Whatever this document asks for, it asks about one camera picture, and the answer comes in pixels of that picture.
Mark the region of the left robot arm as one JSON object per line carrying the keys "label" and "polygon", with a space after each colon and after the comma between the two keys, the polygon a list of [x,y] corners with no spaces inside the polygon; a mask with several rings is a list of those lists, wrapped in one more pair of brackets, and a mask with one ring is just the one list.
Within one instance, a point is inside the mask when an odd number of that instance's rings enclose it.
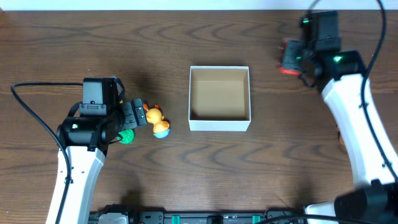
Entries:
{"label": "left robot arm", "polygon": [[82,101],[57,129],[61,146],[47,223],[87,223],[109,145],[132,143],[134,129],[147,124],[142,100],[124,94],[117,77],[83,80]]}

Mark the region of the red toy fire truck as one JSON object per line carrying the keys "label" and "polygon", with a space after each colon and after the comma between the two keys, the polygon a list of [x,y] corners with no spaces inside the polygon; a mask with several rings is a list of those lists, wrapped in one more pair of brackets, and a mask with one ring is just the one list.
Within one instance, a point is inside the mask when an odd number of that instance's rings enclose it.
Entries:
{"label": "red toy fire truck", "polygon": [[302,43],[296,39],[283,39],[280,47],[279,72],[300,76],[302,74]]}

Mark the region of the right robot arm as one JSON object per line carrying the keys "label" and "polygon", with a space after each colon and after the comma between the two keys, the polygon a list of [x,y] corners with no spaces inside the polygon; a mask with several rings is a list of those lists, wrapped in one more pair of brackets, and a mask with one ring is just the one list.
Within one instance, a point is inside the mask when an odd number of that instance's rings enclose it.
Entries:
{"label": "right robot arm", "polygon": [[337,11],[307,12],[302,37],[285,39],[279,70],[313,77],[344,142],[355,190],[331,202],[307,205],[306,215],[371,223],[397,223],[397,153],[378,115],[356,50],[342,51]]}

